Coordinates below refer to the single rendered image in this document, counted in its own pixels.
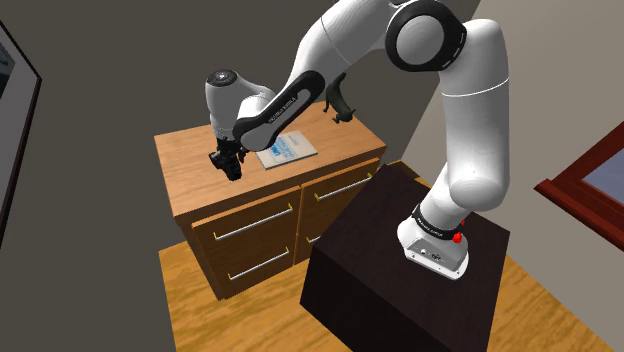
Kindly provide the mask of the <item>wooden chest of drawers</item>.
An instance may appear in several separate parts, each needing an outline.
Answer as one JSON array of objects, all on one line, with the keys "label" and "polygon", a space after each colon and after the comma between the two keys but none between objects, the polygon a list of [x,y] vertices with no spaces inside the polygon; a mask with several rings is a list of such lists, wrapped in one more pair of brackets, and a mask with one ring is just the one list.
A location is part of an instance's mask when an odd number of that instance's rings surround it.
[{"label": "wooden chest of drawers", "polygon": [[265,169],[250,153],[230,181],[209,160],[208,126],[158,135],[155,144],[175,221],[217,299],[308,259],[315,242],[376,173],[385,143],[358,119],[337,124],[324,103],[290,126],[313,156]]}]

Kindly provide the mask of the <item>pale blue-printed book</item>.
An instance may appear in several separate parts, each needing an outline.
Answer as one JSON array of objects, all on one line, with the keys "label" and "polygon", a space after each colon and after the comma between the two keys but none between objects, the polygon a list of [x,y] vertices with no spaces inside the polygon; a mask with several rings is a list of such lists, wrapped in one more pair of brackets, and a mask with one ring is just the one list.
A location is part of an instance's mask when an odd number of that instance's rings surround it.
[{"label": "pale blue-printed book", "polygon": [[280,134],[274,144],[255,155],[265,170],[296,162],[318,154],[300,131]]}]

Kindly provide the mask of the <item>dark animal figure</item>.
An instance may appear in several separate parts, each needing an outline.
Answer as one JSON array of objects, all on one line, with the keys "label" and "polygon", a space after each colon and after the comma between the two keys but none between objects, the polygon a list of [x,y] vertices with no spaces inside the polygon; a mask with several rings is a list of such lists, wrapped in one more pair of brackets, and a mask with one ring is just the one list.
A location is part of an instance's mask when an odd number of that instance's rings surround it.
[{"label": "dark animal figure", "polygon": [[323,112],[327,113],[329,107],[332,107],[336,112],[332,120],[336,124],[339,124],[340,122],[350,122],[353,118],[353,113],[355,112],[355,109],[351,109],[348,106],[340,90],[340,84],[345,78],[346,73],[341,73],[327,86],[325,90],[326,105]]}]

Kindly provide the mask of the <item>dark robot stand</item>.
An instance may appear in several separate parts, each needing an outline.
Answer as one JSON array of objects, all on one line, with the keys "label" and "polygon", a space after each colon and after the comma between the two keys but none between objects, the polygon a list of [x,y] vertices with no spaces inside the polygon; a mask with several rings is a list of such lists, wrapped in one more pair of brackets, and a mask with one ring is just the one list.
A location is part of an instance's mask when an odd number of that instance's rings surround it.
[{"label": "dark robot stand", "polygon": [[457,280],[409,261],[397,227],[427,191],[384,165],[312,247],[300,303],[354,352],[487,352],[510,233],[470,214]]}]

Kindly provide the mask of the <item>red-framed window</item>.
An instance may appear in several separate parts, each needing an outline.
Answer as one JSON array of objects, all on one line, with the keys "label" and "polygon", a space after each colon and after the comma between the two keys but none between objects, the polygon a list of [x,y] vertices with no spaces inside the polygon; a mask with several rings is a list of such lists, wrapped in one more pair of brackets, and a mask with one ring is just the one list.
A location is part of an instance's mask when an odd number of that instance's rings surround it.
[{"label": "red-framed window", "polygon": [[621,122],[553,180],[544,179],[534,190],[624,252],[624,201],[586,179],[623,147]]}]

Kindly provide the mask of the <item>dark-framed wall picture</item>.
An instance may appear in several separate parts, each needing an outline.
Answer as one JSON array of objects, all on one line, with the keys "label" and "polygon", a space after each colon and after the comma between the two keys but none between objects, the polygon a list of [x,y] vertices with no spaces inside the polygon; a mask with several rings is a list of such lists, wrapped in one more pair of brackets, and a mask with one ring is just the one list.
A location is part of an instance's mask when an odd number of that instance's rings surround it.
[{"label": "dark-framed wall picture", "polygon": [[41,83],[41,75],[0,20],[0,248]]}]

